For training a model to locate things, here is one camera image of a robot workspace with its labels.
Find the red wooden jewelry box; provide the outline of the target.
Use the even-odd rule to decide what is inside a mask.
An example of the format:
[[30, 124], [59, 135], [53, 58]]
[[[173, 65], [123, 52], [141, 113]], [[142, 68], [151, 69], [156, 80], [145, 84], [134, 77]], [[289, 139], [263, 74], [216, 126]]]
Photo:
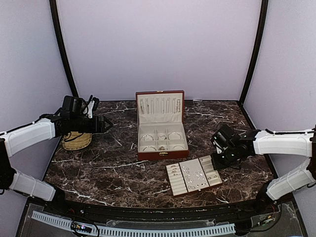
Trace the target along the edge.
[[184, 98], [182, 90], [136, 93], [139, 160], [189, 156]]

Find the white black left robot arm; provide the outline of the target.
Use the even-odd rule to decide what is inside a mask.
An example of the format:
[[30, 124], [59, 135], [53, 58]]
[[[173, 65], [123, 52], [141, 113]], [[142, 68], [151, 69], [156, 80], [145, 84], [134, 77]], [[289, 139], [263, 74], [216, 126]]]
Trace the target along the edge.
[[70, 205], [55, 196], [56, 187], [26, 175], [11, 167], [9, 159], [16, 153], [39, 142], [67, 135], [71, 132], [105, 133], [113, 123], [105, 116], [95, 116], [99, 99], [90, 96], [88, 101], [65, 96], [63, 105], [53, 114], [43, 114], [36, 121], [0, 134], [0, 188], [13, 190], [31, 197], [50, 201], [50, 207], [59, 215], [66, 215]]

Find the red jewelry tray insert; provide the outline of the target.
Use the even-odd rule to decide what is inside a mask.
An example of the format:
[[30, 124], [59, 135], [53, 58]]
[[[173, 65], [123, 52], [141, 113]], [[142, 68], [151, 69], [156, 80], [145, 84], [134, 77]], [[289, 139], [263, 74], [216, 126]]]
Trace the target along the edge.
[[204, 156], [166, 166], [173, 195], [181, 196], [214, 188], [222, 179], [214, 169], [211, 156]]

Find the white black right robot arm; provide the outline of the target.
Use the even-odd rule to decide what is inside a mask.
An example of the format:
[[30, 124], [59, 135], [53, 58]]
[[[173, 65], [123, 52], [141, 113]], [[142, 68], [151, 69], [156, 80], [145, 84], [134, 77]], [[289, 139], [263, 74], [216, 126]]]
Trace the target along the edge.
[[307, 158], [297, 168], [263, 185], [252, 204], [256, 214], [263, 214], [270, 208], [271, 201], [316, 182], [314, 128], [281, 132], [256, 129], [238, 135], [231, 127], [223, 125], [213, 134], [211, 142], [216, 148], [211, 156], [215, 169], [229, 167], [238, 160], [255, 155], [283, 154]]

